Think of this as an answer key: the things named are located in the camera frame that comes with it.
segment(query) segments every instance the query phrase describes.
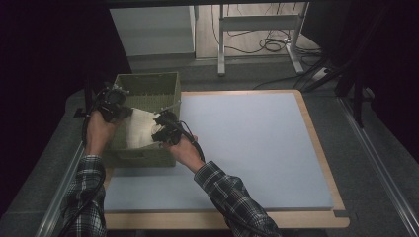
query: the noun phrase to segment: plaid shirt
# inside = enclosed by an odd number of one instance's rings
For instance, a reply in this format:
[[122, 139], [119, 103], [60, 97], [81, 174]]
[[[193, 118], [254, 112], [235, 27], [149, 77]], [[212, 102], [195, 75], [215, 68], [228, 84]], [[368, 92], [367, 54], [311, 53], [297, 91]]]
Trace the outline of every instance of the plaid shirt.
[[[101, 178], [106, 175], [105, 168], [98, 156], [85, 156], [79, 163], [75, 180], [72, 182], [61, 206], [64, 223], [75, 213], [85, 199], [101, 185], [99, 192], [67, 232], [67, 236], [106, 236], [104, 217], [105, 190]], [[195, 175], [195, 181], [209, 195], [221, 213], [227, 213], [226, 224], [234, 236], [260, 236], [243, 227], [231, 217], [240, 220], [246, 226], [265, 233], [264, 236], [281, 237], [275, 221], [268, 216], [262, 206], [247, 193], [242, 181], [226, 175], [213, 162], [208, 162]]]

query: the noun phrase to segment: person's left hand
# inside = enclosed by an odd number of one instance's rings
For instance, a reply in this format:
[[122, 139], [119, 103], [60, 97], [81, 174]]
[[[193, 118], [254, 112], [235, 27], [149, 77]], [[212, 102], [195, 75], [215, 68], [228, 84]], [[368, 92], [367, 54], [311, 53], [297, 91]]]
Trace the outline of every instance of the person's left hand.
[[101, 156], [106, 144], [112, 139], [123, 120], [115, 123], [105, 122], [99, 111], [92, 112], [87, 126], [86, 155]]

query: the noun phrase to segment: gray carpet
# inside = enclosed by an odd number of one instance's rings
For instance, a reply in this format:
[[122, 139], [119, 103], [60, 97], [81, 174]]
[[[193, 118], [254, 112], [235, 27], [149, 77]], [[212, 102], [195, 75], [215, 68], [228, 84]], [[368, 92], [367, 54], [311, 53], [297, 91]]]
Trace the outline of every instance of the gray carpet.
[[[221, 78], [216, 75], [213, 61], [202, 62], [201, 65], [179, 66], [175, 65], [176, 63], [166, 63], [161, 65], [161, 68], [156, 66], [148, 70], [133, 69], [135, 72], [179, 71], [183, 91], [251, 90], [263, 82], [294, 76], [293, 68], [287, 60], [274, 58], [272, 61], [261, 59], [260, 63], [255, 61], [241, 63], [230, 60], [227, 61], [226, 75]], [[290, 89], [294, 84], [295, 79], [281, 80], [260, 89]], [[304, 94], [311, 119], [351, 218], [348, 228], [328, 229], [327, 234], [331, 237], [409, 236], [334, 97], [335, 84], [335, 81], [331, 81], [309, 94]], [[0, 221], [0, 236], [35, 235], [68, 161], [80, 142], [82, 119], [74, 118], [73, 115], [76, 109], [82, 106], [81, 92], [68, 99], [66, 114], [54, 137]], [[418, 212], [419, 188], [415, 185], [417, 183], [415, 181], [419, 178], [418, 165], [380, 123], [368, 105], [364, 106], [364, 122], [378, 150], [385, 154], [385, 164], [391, 175]], [[110, 236], [228, 236], [229, 234], [225, 231], [203, 233], [111, 231]]]

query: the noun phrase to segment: white power adapter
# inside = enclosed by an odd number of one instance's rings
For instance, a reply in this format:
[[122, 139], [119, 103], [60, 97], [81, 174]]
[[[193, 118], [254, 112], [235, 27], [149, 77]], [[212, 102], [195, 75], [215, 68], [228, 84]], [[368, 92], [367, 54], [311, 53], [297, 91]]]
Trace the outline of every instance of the white power adapter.
[[318, 81], [321, 78], [325, 77], [327, 73], [330, 73], [331, 70], [327, 67], [322, 67], [320, 70], [317, 71], [316, 74], [311, 78], [313, 81]]

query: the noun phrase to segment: green box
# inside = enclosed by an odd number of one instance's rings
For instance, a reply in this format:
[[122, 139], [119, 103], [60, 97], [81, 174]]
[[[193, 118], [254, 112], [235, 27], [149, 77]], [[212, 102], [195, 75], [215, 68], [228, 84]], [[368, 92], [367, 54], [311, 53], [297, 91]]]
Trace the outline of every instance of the green box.
[[[115, 84], [129, 91], [124, 106], [148, 112], [160, 112], [181, 100], [181, 85], [177, 72], [118, 75]], [[171, 109], [179, 117], [180, 106]], [[105, 167], [173, 167], [173, 156], [158, 143], [138, 149], [127, 148], [126, 125], [118, 128], [104, 152]]]

